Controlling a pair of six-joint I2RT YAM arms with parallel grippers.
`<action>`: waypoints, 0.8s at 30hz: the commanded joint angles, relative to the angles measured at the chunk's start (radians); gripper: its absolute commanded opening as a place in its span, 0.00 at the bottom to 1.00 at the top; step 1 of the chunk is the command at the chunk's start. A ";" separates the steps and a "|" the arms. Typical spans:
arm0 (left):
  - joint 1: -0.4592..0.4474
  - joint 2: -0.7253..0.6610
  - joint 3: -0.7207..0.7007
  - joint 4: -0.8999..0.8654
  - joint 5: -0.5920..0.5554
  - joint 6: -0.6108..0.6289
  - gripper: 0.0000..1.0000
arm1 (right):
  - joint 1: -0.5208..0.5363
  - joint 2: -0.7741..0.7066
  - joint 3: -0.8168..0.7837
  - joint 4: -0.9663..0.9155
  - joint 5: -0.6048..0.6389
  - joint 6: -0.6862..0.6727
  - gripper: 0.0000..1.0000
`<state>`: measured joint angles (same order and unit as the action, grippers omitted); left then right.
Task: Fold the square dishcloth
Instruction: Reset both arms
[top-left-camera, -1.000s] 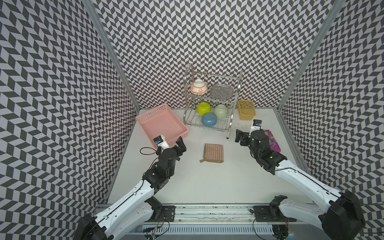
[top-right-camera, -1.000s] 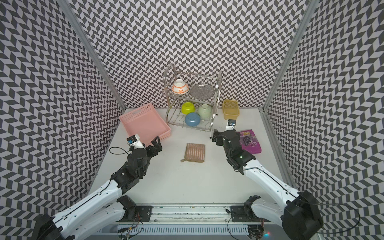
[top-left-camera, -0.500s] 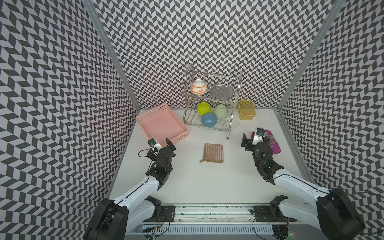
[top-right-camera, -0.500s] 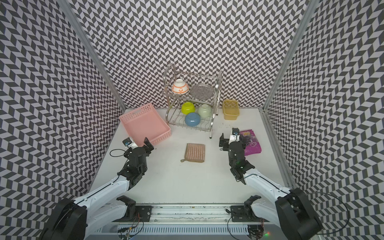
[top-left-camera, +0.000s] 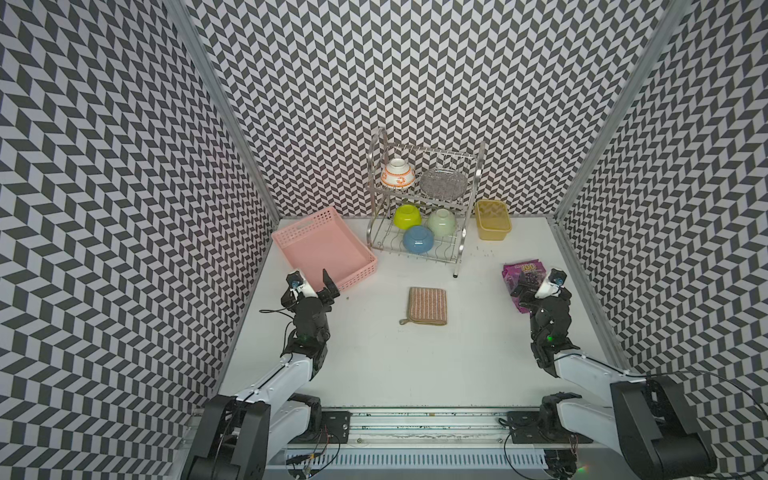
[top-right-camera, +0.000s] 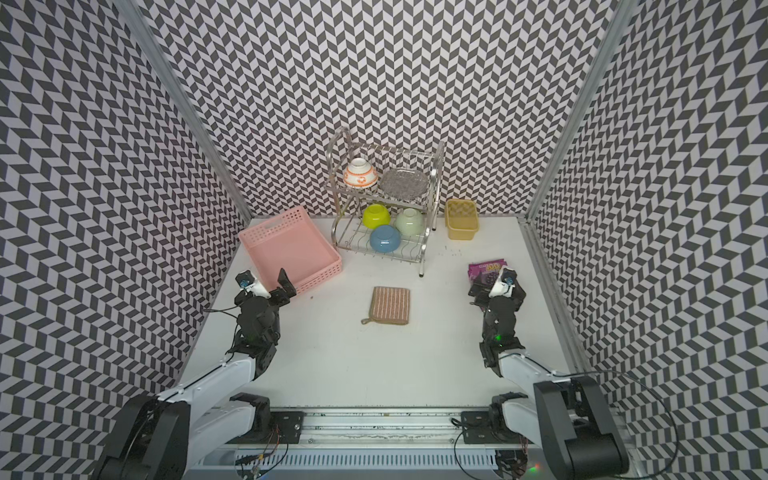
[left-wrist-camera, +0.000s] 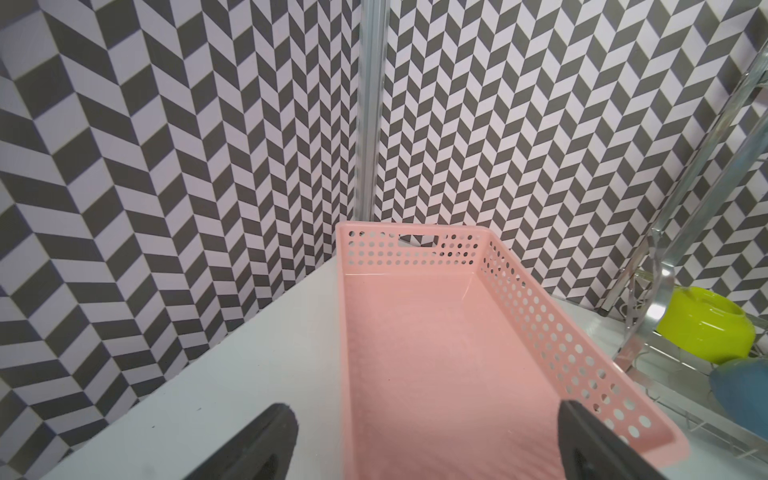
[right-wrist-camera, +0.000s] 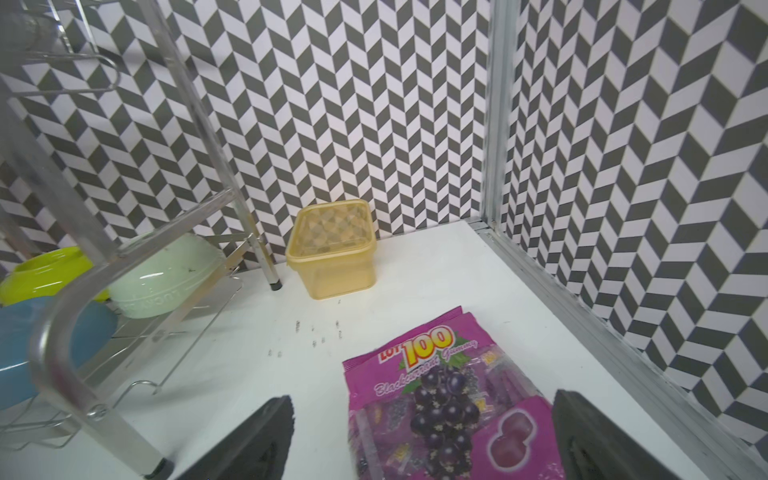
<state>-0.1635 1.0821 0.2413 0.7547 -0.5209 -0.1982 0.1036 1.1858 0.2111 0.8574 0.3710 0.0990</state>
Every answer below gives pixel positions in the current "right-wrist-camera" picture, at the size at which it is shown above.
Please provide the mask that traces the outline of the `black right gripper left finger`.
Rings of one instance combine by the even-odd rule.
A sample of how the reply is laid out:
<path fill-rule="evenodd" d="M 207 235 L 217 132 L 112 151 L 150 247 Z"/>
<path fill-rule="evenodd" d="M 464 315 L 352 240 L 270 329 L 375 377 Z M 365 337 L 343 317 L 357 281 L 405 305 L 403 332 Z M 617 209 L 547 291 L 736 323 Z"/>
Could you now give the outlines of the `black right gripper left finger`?
<path fill-rule="evenodd" d="M 293 433 L 291 398 L 272 398 L 179 479 L 281 479 Z"/>

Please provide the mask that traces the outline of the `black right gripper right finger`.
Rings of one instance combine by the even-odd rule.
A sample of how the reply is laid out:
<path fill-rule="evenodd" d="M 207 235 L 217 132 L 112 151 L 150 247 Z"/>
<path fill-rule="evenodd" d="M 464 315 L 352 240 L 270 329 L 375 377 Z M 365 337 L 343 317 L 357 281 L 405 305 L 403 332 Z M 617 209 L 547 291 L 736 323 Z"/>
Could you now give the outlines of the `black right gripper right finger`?
<path fill-rule="evenodd" d="M 552 420 L 567 479 L 678 478 L 578 392 L 556 392 Z"/>

